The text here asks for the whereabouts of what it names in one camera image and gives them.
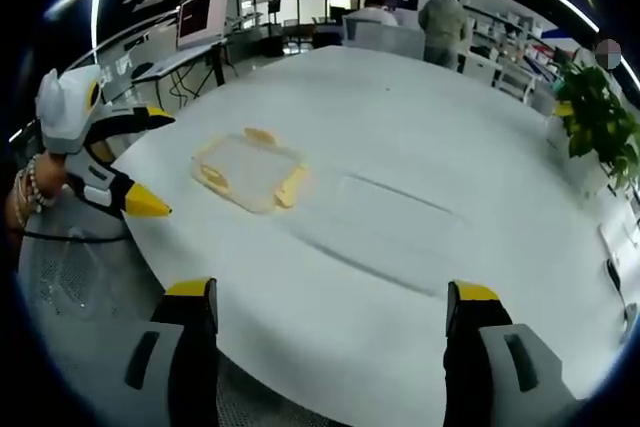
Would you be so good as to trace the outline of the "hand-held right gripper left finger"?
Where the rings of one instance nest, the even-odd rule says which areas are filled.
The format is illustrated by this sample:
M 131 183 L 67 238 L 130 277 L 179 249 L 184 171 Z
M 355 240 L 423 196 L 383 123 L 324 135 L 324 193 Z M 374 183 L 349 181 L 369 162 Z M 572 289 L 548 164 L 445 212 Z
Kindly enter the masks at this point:
M 69 384 L 98 425 L 217 425 L 216 287 L 179 282 L 148 320 L 78 325 Z

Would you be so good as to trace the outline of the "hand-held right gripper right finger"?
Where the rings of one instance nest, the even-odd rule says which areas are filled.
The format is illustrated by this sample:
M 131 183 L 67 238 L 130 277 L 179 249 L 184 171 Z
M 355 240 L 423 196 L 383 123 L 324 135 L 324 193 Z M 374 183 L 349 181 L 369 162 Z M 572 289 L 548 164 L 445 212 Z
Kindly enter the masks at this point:
M 446 426 L 576 424 L 561 359 L 490 288 L 448 283 L 445 334 Z

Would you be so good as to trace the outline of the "person's left hand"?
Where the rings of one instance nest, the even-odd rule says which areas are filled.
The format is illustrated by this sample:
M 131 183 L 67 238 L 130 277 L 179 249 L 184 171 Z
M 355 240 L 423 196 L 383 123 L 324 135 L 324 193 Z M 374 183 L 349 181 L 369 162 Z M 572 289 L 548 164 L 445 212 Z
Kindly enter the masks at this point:
M 34 162 L 35 184 L 42 196 L 54 199 L 67 183 L 66 158 L 63 155 L 44 151 Z

